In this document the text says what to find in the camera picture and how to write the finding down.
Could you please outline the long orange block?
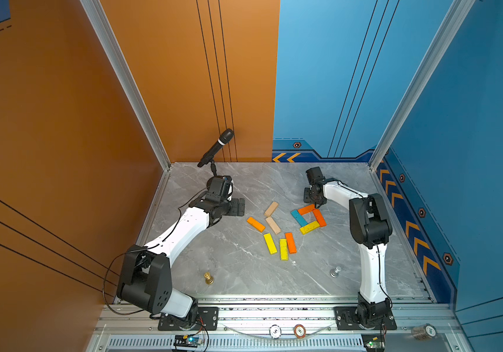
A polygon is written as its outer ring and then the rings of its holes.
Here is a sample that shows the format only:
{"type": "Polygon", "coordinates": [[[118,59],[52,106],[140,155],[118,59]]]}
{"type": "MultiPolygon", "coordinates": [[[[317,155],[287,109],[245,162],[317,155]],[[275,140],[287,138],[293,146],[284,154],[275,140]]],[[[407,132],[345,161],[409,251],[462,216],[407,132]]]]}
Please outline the long orange block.
{"type": "Polygon", "coordinates": [[[314,211],[314,209],[315,209],[315,204],[309,204],[309,205],[304,206],[303,208],[298,209],[297,211],[301,216],[303,216],[305,214],[308,214],[308,213],[314,211]]]}

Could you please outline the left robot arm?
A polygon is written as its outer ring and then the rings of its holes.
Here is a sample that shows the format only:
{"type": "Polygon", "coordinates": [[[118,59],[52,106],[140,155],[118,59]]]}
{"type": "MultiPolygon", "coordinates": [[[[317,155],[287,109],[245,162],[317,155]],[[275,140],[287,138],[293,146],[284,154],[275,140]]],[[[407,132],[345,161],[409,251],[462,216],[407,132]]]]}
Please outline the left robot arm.
{"type": "Polygon", "coordinates": [[[194,324],[197,299],[174,289],[172,264],[201,232],[224,216],[243,216],[245,199],[222,201],[213,207],[204,201],[187,208],[162,235],[144,246],[130,247],[123,260],[117,297],[152,315],[167,314],[194,324]]]}

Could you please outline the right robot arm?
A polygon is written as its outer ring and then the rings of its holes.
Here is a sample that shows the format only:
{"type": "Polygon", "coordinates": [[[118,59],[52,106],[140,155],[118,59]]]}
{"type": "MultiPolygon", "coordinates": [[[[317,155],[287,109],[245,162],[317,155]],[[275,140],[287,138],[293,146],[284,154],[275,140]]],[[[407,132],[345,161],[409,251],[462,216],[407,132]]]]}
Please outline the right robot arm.
{"type": "Polygon", "coordinates": [[[356,319],[368,327],[391,315],[392,299],[386,289],[385,259],[393,228],[384,199],[352,189],[339,180],[311,181],[304,201],[322,206],[336,202],[349,212],[349,228],[361,258],[361,284],[356,319]]]}

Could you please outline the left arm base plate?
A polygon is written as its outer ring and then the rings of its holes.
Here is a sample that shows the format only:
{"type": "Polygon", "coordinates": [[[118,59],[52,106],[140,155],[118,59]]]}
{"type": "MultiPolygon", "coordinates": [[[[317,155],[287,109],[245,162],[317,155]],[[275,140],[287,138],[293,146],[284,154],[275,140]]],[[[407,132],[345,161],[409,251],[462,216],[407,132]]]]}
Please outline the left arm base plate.
{"type": "Polygon", "coordinates": [[[219,308],[214,306],[199,306],[197,311],[194,309],[189,312],[185,318],[179,318],[174,315],[165,315],[160,317],[159,331],[197,331],[204,328],[208,331],[216,331],[219,322],[219,308]]]}

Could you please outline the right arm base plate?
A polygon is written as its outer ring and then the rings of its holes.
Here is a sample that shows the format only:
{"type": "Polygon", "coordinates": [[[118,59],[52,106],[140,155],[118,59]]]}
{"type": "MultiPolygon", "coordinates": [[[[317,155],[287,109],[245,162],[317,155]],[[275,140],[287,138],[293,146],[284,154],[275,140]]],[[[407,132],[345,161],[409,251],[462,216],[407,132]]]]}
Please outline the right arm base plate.
{"type": "Polygon", "coordinates": [[[335,323],[340,331],[397,330],[397,323],[389,308],[338,306],[334,308],[335,323]]]}

